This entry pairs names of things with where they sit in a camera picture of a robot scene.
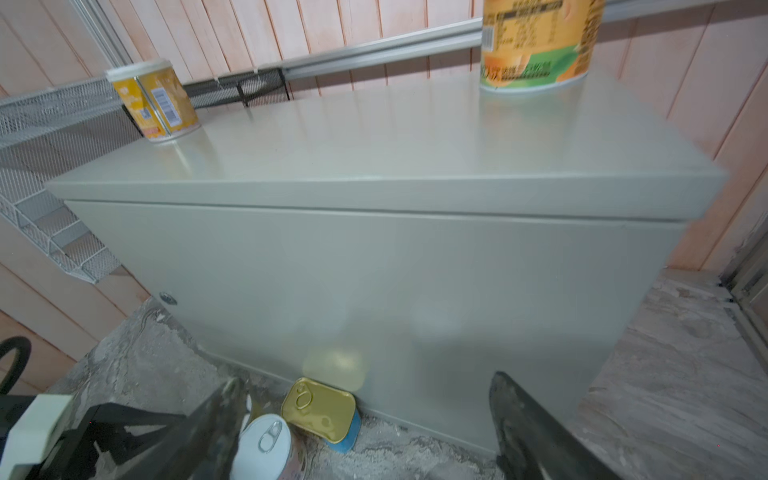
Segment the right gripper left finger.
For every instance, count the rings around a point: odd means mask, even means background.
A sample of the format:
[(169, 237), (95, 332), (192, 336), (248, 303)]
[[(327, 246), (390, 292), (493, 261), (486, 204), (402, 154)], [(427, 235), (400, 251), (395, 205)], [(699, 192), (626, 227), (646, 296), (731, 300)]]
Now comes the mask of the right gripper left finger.
[(246, 413), (246, 382), (228, 379), (124, 479), (228, 479)]

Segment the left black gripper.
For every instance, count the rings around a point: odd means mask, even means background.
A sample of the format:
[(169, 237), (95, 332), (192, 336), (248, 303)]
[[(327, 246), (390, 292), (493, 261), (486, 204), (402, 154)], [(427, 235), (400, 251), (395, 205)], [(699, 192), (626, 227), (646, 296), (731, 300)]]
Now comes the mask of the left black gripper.
[(116, 403), (89, 408), (80, 424), (62, 433), (42, 465), (37, 479), (89, 479), (96, 474), (102, 453), (122, 465), (158, 444), (183, 414), (157, 413)]

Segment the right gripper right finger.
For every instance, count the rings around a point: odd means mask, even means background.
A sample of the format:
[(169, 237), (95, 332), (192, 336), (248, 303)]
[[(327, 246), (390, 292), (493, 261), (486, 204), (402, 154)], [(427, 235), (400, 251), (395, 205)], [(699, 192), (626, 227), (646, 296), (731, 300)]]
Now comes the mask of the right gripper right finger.
[(505, 478), (619, 477), (505, 372), (492, 377), (489, 407)]

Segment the yellow label can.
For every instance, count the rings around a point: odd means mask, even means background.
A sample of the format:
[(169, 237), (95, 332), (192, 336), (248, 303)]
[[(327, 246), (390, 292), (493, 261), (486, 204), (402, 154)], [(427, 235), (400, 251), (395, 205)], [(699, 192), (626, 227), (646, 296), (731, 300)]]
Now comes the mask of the yellow label can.
[(196, 110), (170, 61), (134, 63), (110, 69), (105, 76), (150, 142), (176, 139), (200, 127)]

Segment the orange green label can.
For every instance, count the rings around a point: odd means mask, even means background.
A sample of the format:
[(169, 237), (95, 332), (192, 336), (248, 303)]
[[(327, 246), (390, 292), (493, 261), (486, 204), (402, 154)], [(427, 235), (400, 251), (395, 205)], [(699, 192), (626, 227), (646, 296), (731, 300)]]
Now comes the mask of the orange green label can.
[(480, 87), (522, 93), (566, 85), (590, 69), (604, 0), (492, 0), (483, 6)]

